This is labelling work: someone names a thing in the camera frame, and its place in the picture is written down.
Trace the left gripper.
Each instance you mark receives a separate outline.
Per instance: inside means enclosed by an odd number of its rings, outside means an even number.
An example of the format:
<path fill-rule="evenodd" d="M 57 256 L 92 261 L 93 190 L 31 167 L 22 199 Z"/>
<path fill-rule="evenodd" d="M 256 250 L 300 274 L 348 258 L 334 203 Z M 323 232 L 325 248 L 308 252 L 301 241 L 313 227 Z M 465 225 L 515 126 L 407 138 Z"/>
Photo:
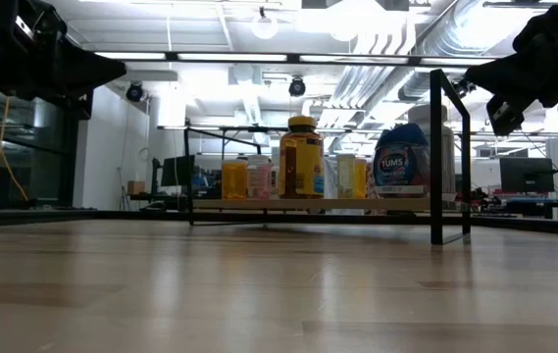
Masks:
<path fill-rule="evenodd" d="M 92 90 L 127 73 L 126 65 L 65 40 L 67 25 L 44 0 L 0 0 L 0 33 L 7 61 L 0 90 L 11 95 L 55 95 L 72 101 L 78 120 L 91 119 Z"/>

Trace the large white bottle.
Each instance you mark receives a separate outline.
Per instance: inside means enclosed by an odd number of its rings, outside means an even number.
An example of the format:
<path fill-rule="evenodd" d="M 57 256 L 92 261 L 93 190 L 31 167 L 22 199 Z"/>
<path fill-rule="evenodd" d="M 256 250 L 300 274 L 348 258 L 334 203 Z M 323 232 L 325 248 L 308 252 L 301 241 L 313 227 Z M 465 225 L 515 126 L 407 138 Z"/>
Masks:
<path fill-rule="evenodd" d="M 441 111 L 441 151 L 442 151 L 442 193 L 456 193 L 455 177 L 455 144 L 454 133 L 446 125 L 450 116 L 448 109 L 440 106 Z M 431 140 L 431 106 L 429 104 L 416 105 L 408 111 L 408 122 L 418 125 L 427 140 Z"/>

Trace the blue Tums bottle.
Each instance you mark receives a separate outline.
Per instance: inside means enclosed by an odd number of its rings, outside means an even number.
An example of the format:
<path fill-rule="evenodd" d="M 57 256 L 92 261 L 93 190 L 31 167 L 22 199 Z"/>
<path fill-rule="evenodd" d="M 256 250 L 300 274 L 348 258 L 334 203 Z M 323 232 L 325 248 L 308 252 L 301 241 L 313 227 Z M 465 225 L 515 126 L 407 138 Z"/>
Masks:
<path fill-rule="evenodd" d="M 431 149 L 413 123 L 385 130 L 373 157 L 375 192 L 380 198 L 422 198 L 431 187 Z"/>

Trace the orange vial white cap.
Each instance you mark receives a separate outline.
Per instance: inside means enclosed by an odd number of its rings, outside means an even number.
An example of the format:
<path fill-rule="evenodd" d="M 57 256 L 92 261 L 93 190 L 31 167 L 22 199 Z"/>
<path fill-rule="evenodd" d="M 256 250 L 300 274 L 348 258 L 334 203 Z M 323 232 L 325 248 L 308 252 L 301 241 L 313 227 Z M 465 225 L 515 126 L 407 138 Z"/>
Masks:
<path fill-rule="evenodd" d="M 367 195 L 367 161 L 356 159 L 354 164 L 353 197 L 365 199 Z"/>
<path fill-rule="evenodd" d="M 222 161 L 222 199 L 244 200 L 247 196 L 247 162 Z"/>

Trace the pale yellow vial white cap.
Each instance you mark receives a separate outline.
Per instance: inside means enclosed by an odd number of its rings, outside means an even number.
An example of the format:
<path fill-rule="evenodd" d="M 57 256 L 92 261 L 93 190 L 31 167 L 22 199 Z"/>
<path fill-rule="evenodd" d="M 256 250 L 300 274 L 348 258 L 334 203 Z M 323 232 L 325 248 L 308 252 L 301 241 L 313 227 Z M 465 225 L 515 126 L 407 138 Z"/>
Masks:
<path fill-rule="evenodd" d="M 356 158 L 352 154 L 338 154 L 337 161 L 337 196 L 341 199 L 353 197 Z"/>

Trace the wooden shelf black metal frame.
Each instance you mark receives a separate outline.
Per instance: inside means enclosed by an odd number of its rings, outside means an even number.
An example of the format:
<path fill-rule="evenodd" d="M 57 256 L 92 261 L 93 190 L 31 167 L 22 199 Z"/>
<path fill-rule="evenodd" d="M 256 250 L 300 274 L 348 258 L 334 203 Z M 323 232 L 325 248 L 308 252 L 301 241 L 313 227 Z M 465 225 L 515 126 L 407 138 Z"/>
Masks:
<path fill-rule="evenodd" d="M 188 222 L 193 225 L 200 218 L 194 214 L 197 209 L 218 210 L 253 210 L 267 212 L 269 210 L 385 210 L 392 211 L 392 216 L 383 216 L 380 222 L 384 225 L 428 225 L 431 230 L 430 242 L 434 246 L 443 246 L 459 239 L 470 240 L 471 234 L 471 130 L 470 113 L 461 100 L 460 93 L 469 92 L 471 84 L 464 79 L 453 83 L 442 70 L 430 72 L 431 87 L 431 116 L 434 119 L 441 117 L 437 105 L 444 96 L 448 97 L 455 109 L 462 117 L 461 135 L 461 168 L 462 168 L 462 201 L 458 204 L 461 217 L 453 223 L 461 227 L 461 231 L 446 235 L 444 226 L 444 209 L 448 202 L 442 198 L 440 187 L 441 170 L 443 162 L 440 156 L 441 128 L 433 123 L 431 125 L 432 155 L 430 159 L 431 194 L 428 197 L 410 198 L 385 198 L 385 199 L 284 199 L 284 200 L 219 200 L 189 198 L 187 201 Z"/>

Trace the pink vial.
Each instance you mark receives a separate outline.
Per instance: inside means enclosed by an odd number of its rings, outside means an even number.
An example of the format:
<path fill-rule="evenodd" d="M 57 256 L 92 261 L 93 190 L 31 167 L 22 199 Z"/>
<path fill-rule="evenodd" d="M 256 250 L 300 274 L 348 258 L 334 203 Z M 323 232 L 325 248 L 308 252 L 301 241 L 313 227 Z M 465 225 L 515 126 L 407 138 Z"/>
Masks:
<path fill-rule="evenodd" d="M 266 200 L 272 191 L 272 163 L 267 156 L 250 155 L 247 160 L 247 197 Z"/>

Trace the amber bottle yellow cap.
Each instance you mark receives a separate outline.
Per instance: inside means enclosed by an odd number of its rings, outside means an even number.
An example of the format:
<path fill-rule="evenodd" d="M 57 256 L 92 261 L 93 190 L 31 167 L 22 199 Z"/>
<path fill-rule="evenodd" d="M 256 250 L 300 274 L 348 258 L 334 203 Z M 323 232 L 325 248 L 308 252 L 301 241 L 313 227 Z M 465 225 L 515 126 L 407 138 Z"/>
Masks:
<path fill-rule="evenodd" d="M 325 195 L 324 139 L 312 117 L 288 120 L 279 142 L 279 198 L 322 199 Z"/>

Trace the wide black computer monitor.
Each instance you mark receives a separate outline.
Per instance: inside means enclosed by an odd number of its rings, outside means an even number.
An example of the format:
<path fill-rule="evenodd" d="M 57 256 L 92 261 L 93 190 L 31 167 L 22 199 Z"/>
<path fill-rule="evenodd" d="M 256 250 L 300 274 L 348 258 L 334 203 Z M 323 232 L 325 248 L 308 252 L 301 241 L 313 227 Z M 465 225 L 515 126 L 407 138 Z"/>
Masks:
<path fill-rule="evenodd" d="M 505 193 L 554 191 L 553 164 L 547 158 L 500 158 L 501 189 Z"/>

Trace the small black computer monitor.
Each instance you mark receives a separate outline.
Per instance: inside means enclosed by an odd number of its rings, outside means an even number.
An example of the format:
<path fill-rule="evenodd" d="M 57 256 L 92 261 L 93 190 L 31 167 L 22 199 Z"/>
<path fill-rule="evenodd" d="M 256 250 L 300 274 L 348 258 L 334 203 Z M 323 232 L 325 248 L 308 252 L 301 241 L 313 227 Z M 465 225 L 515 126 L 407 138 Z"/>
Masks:
<path fill-rule="evenodd" d="M 187 186 L 195 165 L 195 157 L 181 156 L 165 159 L 162 166 L 162 186 Z"/>

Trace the grey draped cloth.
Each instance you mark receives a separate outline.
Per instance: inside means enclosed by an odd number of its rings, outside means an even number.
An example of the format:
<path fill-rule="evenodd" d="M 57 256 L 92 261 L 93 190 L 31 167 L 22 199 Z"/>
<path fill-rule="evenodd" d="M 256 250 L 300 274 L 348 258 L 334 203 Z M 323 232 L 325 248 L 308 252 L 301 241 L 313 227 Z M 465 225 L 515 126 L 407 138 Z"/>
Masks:
<path fill-rule="evenodd" d="M 326 157 L 325 163 L 325 198 L 337 197 L 337 162 L 334 158 Z"/>

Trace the black beam with light strips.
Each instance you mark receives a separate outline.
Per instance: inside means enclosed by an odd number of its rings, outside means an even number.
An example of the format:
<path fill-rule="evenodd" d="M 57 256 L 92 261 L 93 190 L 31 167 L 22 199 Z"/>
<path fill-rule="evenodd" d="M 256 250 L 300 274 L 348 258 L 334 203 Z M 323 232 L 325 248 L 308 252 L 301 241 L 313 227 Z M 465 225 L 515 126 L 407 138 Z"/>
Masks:
<path fill-rule="evenodd" d="M 468 68 L 487 64 L 495 57 L 470 56 L 415 56 L 415 55 L 358 55 L 358 54 L 301 54 L 301 53 L 244 53 L 244 52 L 115 52 L 99 51 L 97 55 L 123 62 L 186 62 L 229 64 L 287 64 L 330 66 L 384 66 L 411 68 Z"/>

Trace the black aluminium table frame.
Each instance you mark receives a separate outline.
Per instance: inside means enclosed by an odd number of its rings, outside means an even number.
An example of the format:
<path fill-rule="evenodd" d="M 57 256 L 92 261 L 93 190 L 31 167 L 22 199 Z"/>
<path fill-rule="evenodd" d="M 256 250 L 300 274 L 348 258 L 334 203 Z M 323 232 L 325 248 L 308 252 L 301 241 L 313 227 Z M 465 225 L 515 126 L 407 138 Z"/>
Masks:
<path fill-rule="evenodd" d="M 54 223 L 84 220 L 171 221 L 185 222 L 186 213 L 122 212 L 122 211 L 11 211 L 0 210 L 0 226 Z M 298 214 L 229 214 L 199 213 L 194 221 L 207 223 L 278 223 L 318 225 L 385 225 L 428 226 L 428 216 L 349 216 L 349 215 L 298 215 Z M 531 232 L 558 234 L 558 221 L 543 219 L 472 217 L 473 227 L 505 228 Z"/>

